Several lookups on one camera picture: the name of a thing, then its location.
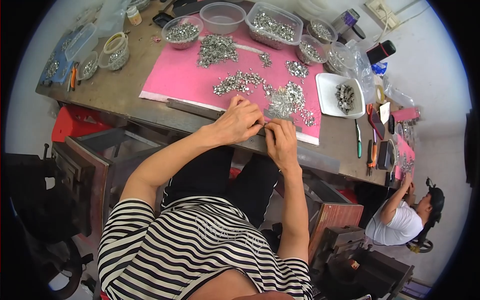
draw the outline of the striped shirt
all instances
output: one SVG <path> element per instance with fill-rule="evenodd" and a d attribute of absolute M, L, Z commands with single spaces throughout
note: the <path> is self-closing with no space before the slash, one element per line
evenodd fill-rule
<path fill-rule="evenodd" d="M 102 290 L 116 299 L 187 299 L 208 280 L 236 269 L 259 292 L 312 299 L 307 264 L 281 259 L 247 216 L 216 197 L 188 197 L 155 219 L 140 199 L 119 202 L 100 241 Z"/>

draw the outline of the wooden workbench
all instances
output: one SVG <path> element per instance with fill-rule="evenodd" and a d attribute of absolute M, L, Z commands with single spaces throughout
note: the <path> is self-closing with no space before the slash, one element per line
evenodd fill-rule
<path fill-rule="evenodd" d="M 83 81 L 80 86 L 75 88 L 74 92 L 67 93 L 66 85 L 50 88 L 39 85 L 36 92 L 58 101 L 74 103 L 180 132 L 193 133 L 201 126 L 211 123 L 205 118 L 168 108 L 165 103 L 138 97 L 155 61 L 166 45 L 165 41 L 154 43 L 151 39 L 153 36 L 161 38 L 162 29 L 151 21 L 152 17 L 158 13 L 159 5 L 159 1 L 152 1 L 147 10 L 141 12 L 143 22 L 136 27 L 132 26 L 125 18 L 124 31 L 130 30 L 128 34 L 130 57 L 121 70 L 112 72 L 98 68 L 94 76 Z M 99 39 L 95 51 L 101 53 L 106 40 L 106 37 Z M 368 141 L 373 138 L 367 114 L 358 119 L 358 124 L 363 149 L 360 159 L 357 158 L 355 121 L 350 119 L 322 115 L 320 145 L 314 146 L 303 142 L 299 142 L 299 144 L 338 159 L 340 161 L 339 174 L 343 176 L 384 185 L 384 170 L 374 170 L 371 177 L 366 175 Z M 385 140 L 390 137 L 391 135 L 386 130 Z M 264 137 L 259 135 L 237 145 L 251 151 L 266 153 Z"/>

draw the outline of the woman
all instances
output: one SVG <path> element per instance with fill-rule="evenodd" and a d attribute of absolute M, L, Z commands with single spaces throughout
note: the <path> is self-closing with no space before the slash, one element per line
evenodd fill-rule
<path fill-rule="evenodd" d="M 215 123 L 132 173 L 100 242 L 100 282 L 110 299 L 312 299 L 295 126 L 278 119 L 264 124 L 256 104 L 233 97 Z M 254 154 L 229 185 L 233 148 L 225 145 L 246 141 L 263 126 L 271 159 Z M 275 254 L 258 227 L 278 170 L 285 202 Z M 156 190 L 168 180 L 155 219 Z"/>

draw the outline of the hand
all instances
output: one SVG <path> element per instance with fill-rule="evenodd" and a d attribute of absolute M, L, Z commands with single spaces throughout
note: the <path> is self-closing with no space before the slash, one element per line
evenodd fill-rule
<path fill-rule="evenodd" d="M 283 173 L 301 171 L 297 160 L 296 130 L 292 122 L 272 119 L 265 125 L 265 139 L 268 155 Z"/>
<path fill-rule="evenodd" d="M 412 174 L 410 174 L 410 173 L 405 173 L 405 174 L 403 175 L 402 187 L 408 189 L 411 184 L 412 184 Z"/>
<path fill-rule="evenodd" d="M 410 187 L 408 188 L 408 194 L 413 195 L 414 192 L 415 192 L 415 184 L 411 182 Z"/>
<path fill-rule="evenodd" d="M 258 105 L 242 96 L 230 100 L 227 111 L 204 131 L 213 137 L 214 145 L 230 145 L 248 140 L 264 126 L 265 119 Z"/>

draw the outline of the white bowl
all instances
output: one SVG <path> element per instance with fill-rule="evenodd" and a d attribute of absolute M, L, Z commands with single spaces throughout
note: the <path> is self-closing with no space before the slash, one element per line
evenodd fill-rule
<path fill-rule="evenodd" d="M 320 109 L 325 115 L 342 117 L 347 119 L 358 119 L 365 114 L 365 100 L 357 79 L 349 79 L 336 74 L 320 73 L 315 77 L 317 81 L 318 100 Z M 338 100 L 335 96 L 336 86 L 346 84 L 353 87 L 353 109 L 346 115 L 338 108 Z"/>

